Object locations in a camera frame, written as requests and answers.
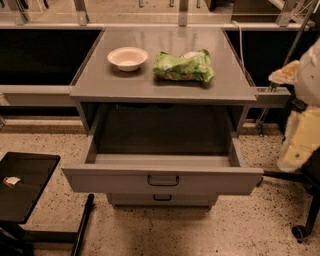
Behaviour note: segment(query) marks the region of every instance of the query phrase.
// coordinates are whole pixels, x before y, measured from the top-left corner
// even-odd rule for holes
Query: gray cabinet
[[[155,79],[153,56],[176,48],[170,40],[184,50],[208,49],[217,57],[217,77],[205,87]],[[125,45],[149,53],[135,73],[105,61]],[[245,166],[230,106],[241,109],[256,98],[233,57],[216,28],[107,28],[71,92],[88,133],[82,162],[62,167],[72,189],[106,193],[113,205],[211,207],[219,195],[250,195],[262,170]]]

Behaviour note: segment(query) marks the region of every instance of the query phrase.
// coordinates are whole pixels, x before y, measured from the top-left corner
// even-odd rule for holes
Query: chair wheel
[[[294,226],[291,231],[294,237],[298,239],[298,243],[302,243],[303,238],[307,237],[306,229],[304,226]]]

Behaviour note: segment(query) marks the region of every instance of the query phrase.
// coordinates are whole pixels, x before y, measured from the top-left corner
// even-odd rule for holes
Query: drawer front
[[[211,207],[217,201],[216,195],[181,196],[175,194],[107,194],[108,202],[114,206],[199,206]]]
[[[66,165],[63,167],[75,192],[126,194],[181,194],[181,195],[248,195],[260,181],[259,168],[207,168],[187,166],[157,171],[156,166],[135,170],[113,169],[110,165]]]

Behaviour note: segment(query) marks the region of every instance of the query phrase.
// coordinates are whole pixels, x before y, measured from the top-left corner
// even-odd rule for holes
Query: drawer handle
[[[156,195],[153,195],[153,200],[155,201],[170,201],[172,199],[172,195],[169,195],[168,198],[159,198]]]
[[[175,183],[167,183],[167,184],[160,184],[160,183],[152,183],[151,182],[151,176],[148,175],[148,184],[150,186],[160,186],[160,187],[173,187],[177,186],[179,184],[179,176],[176,176],[176,181]]]

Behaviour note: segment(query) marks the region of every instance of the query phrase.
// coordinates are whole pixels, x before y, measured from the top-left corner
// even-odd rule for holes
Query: white object
[[[148,53],[135,47],[118,48],[108,54],[109,62],[126,72],[137,70],[147,59]]]
[[[297,98],[309,105],[320,106],[320,39],[302,55],[296,78]]]
[[[7,186],[13,188],[21,179],[17,177],[6,177],[3,180],[3,183],[6,184]]]
[[[302,167],[320,146],[320,39],[300,58],[269,76],[272,82],[294,85],[296,97],[308,104],[298,113],[292,111],[286,127],[277,165],[294,172]]]

